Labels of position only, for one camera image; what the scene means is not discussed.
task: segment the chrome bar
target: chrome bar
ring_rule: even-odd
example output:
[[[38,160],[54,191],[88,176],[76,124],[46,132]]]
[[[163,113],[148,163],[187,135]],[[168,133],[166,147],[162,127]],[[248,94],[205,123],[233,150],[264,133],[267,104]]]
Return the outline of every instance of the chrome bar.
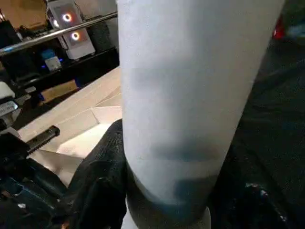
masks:
[[[5,56],[5,55],[11,54],[13,52],[17,52],[17,51],[20,51],[20,50],[23,50],[23,49],[27,49],[29,47],[32,47],[32,46],[36,45],[36,44],[44,43],[44,42],[52,40],[54,38],[61,37],[62,35],[66,34],[66,33],[69,33],[69,32],[75,31],[75,30],[79,30],[79,29],[83,29],[83,28],[87,28],[87,27],[90,27],[90,26],[95,25],[97,23],[107,21],[107,20],[117,18],[117,17],[118,17],[118,12],[113,12],[113,13],[110,13],[110,14],[107,14],[107,15],[104,15],[104,16],[100,16],[100,17],[98,17],[98,18],[96,18],[92,21],[86,21],[82,24],[75,25],[75,26],[72,26],[72,27],[67,28],[67,29],[58,30],[56,32],[52,32],[52,33],[49,33],[47,35],[44,35],[42,37],[38,37],[38,38],[29,40],[29,41],[26,41],[26,42],[20,42],[20,43],[11,45],[11,46],[7,46],[5,48],[0,49],[0,56]]]

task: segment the white cylinder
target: white cylinder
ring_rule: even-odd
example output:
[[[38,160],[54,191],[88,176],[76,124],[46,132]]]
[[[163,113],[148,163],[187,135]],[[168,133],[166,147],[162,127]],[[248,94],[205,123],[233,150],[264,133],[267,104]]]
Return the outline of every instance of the white cylinder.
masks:
[[[168,217],[202,214],[284,0],[118,0],[124,148]]]

